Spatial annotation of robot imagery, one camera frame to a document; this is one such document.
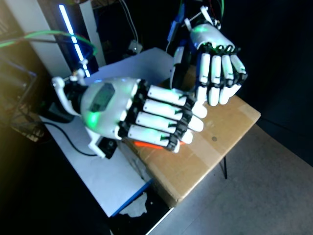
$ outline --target red wire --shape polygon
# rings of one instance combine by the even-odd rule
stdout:
[[[214,12],[214,10],[213,10],[213,6],[212,6],[212,0],[209,0],[209,3],[210,3],[210,8],[211,8],[211,11],[212,11],[213,17],[214,17],[214,18],[216,18],[216,17],[215,17],[215,12]]]

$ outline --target glowing light bar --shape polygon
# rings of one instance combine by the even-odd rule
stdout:
[[[65,10],[65,7],[64,5],[59,5],[59,8],[60,8],[60,11],[61,11],[61,14],[62,14],[62,17],[63,17],[63,20],[65,22],[65,25],[67,26],[67,30],[70,34],[74,35],[74,30],[73,30],[73,27],[69,21],[69,18],[68,18],[68,15],[67,15],[67,11]],[[83,54],[82,54],[82,51],[80,50],[80,47],[79,45],[77,44],[77,39],[73,36],[72,37],[72,42],[74,43],[74,46],[75,46],[75,49],[76,49],[76,52],[77,52],[77,55],[79,57],[79,60],[80,61],[83,61],[84,60],[84,57],[83,57]],[[90,73],[89,73],[89,70],[87,68],[87,65],[83,65],[83,68],[85,70],[85,74],[87,77],[90,77]]]

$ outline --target black metal leg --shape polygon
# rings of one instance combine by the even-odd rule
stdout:
[[[223,158],[224,160],[224,177],[227,180],[227,165],[226,165],[226,156]]]

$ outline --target black backdrop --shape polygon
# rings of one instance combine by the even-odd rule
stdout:
[[[165,49],[179,1],[127,3],[145,49]],[[216,1],[212,4],[219,15]],[[249,78],[238,95],[262,113],[257,124],[313,165],[311,1],[225,0],[222,32],[242,48]]]

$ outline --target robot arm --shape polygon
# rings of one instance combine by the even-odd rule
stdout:
[[[170,81],[171,88],[179,88],[192,57],[197,57],[196,100],[211,106],[226,104],[247,78],[246,69],[238,58],[239,48],[220,31],[221,25],[211,19],[207,7],[192,18],[202,16],[194,26],[185,19],[189,41],[178,47],[174,55],[174,68]]]
[[[53,83],[62,83],[60,79],[53,78]],[[74,109],[73,100],[64,98],[63,89],[55,86],[55,91],[66,111],[82,118],[91,137],[89,147],[101,157],[105,154],[97,143],[102,137],[130,138],[178,152],[180,141],[191,143],[191,130],[203,129],[200,118],[206,117],[206,108],[180,91],[130,77],[110,78],[85,88],[77,96],[79,110]]]

